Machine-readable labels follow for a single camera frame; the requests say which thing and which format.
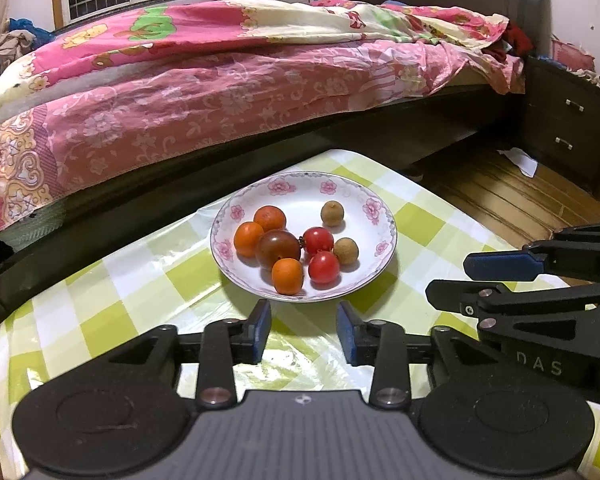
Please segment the dark wooden nightstand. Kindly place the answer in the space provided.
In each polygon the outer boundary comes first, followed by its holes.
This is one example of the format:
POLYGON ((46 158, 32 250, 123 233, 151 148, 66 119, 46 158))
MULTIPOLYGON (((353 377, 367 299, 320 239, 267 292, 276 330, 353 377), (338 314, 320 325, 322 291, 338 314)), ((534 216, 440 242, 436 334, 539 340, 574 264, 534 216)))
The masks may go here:
POLYGON ((600 87, 528 58, 524 149, 588 192, 600 188, 600 87))

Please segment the dark wooden bed frame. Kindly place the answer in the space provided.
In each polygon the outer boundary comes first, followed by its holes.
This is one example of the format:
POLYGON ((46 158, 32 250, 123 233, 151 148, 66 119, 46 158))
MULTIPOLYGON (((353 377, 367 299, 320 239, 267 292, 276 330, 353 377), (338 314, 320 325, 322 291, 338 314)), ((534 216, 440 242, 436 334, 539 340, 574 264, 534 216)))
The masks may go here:
POLYGON ((76 192, 1 232, 0 321, 110 252, 313 155, 343 148, 405 172, 471 141, 507 143, 523 107, 521 94, 465 84, 209 146, 76 192))

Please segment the red cherry tomato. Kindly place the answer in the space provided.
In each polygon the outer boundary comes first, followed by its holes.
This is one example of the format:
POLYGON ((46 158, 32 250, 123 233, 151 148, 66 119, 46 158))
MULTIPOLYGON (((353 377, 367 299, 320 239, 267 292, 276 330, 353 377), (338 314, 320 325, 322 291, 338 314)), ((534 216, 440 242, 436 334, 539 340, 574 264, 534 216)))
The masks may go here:
POLYGON ((334 247, 332 233, 322 226, 307 229, 300 237, 300 242, 302 248, 310 257, 318 252, 331 252, 334 247))
POLYGON ((340 263, 332 252, 317 252, 309 263, 309 276, 316 284, 330 284, 339 274, 340 263))

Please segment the white floral plate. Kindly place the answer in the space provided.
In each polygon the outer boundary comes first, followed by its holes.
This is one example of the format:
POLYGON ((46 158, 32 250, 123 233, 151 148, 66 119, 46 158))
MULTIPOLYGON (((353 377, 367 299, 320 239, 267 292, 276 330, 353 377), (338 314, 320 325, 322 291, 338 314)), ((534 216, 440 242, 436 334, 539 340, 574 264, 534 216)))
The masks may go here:
POLYGON ((291 171, 235 193, 212 221, 222 274, 263 298, 306 304, 370 284, 391 261, 398 231, 388 205, 339 174, 291 171))

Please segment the green checkered tablecloth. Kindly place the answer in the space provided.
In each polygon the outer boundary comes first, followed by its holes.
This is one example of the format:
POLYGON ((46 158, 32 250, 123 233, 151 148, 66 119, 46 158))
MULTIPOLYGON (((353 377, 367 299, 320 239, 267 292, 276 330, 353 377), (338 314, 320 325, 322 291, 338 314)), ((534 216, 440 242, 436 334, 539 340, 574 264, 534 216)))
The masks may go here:
POLYGON ((466 281, 467 255, 500 252, 500 238, 359 154, 278 174, 291 171, 339 174, 388 205, 398 244, 378 278, 306 304, 246 292, 210 249, 233 195, 98 260, 0 325, 5 478, 600 479, 600 404, 426 298, 433 280, 466 281), (234 366, 236 405, 200 408, 202 332, 259 299, 272 310, 261 362, 234 366), (368 404, 374 368, 344 358, 341 301, 404 329, 409 408, 368 404))

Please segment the pile of clothes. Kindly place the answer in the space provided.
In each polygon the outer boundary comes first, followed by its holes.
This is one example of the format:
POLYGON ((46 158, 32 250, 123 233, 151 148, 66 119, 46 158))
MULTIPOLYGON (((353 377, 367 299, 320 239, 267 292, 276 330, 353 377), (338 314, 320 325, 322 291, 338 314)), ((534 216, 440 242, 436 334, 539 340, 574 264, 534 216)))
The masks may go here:
POLYGON ((27 18, 6 18, 0 24, 0 75, 23 55, 49 44, 56 36, 27 18))

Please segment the white paper on floor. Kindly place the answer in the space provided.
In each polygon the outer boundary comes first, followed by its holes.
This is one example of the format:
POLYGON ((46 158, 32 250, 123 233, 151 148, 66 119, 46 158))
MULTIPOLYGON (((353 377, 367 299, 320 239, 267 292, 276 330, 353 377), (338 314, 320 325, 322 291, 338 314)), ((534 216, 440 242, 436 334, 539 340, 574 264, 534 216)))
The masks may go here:
POLYGON ((505 156, 527 178, 532 179, 538 170, 539 163, 520 148, 498 150, 498 154, 505 156))

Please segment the pink floral quilt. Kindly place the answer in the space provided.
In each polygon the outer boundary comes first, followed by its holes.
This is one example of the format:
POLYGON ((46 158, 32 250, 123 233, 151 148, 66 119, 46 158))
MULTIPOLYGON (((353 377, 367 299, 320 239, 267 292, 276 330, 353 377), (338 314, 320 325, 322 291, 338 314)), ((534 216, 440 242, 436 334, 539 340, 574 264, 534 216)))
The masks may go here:
POLYGON ((222 0, 103 18, 0 77, 0 232, 99 183, 209 146, 431 96, 490 55, 508 19, 440 6, 222 0))

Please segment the brown longan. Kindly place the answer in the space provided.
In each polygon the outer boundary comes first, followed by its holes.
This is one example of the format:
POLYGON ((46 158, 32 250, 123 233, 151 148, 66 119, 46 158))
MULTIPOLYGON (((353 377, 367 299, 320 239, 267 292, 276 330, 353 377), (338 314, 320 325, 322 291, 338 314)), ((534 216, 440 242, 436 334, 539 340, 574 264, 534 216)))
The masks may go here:
POLYGON ((321 219, 325 226, 336 228, 340 226, 344 218, 343 206, 336 200, 329 200, 324 203, 321 209, 321 219))
POLYGON ((332 248, 342 266, 350 266, 358 261, 358 244, 350 237, 343 237, 336 241, 332 248))

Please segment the orange tangerine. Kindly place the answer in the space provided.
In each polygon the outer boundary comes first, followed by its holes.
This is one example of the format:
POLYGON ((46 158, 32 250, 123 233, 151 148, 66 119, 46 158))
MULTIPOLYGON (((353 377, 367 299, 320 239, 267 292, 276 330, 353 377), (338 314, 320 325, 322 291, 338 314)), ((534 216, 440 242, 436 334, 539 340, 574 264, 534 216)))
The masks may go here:
POLYGON ((234 247, 238 256, 253 258, 264 229, 254 221, 242 222, 234 234, 234 247))
POLYGON ((262 206, 253 215, 253 222, 257 223, 264 232, 286 229, 286 216, 275 206, 262 206))
POLYGON ((294 258, 279 259, 271 270, 273 286, 281 295, 294 296, 303 285, 303 266, 294 258))

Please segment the dark purple tomato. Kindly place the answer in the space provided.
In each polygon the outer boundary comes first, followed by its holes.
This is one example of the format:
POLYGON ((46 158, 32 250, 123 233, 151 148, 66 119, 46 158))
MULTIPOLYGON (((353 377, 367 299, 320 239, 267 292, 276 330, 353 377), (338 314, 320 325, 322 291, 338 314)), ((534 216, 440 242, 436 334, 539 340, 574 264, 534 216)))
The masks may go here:
POLYGON ((299 241, 291 233, 284 230, 265 232, 257 244, 256 258, 261 268, 272 269, 280 259, 299 260, 300 256, 299 241))

